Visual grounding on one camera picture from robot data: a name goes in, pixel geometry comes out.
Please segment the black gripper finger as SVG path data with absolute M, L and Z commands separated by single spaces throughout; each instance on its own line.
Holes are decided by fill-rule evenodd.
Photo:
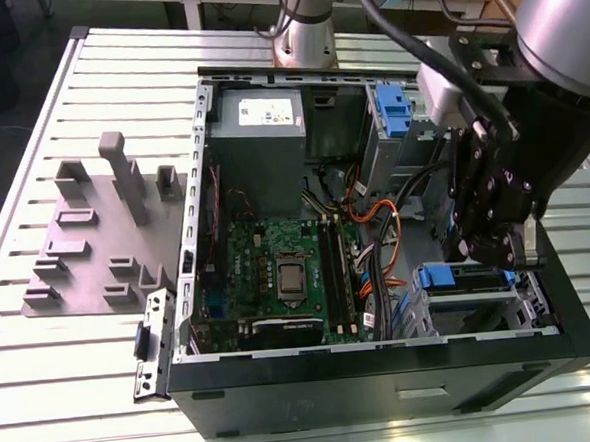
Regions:
M 449 258 L 466 259 L 483 265 L 495 263 L 490 207 L 491 177 L 485 173 L 486 149 L 476 135 L 465 129 L 452 129 L 447 192 L 452 200 L 449 222 Z
M 530 184 L 505 168 L 495 171 L 490 182 L 487 219 L 494 264 L 512 271 L 536 268 L 535 205 Z

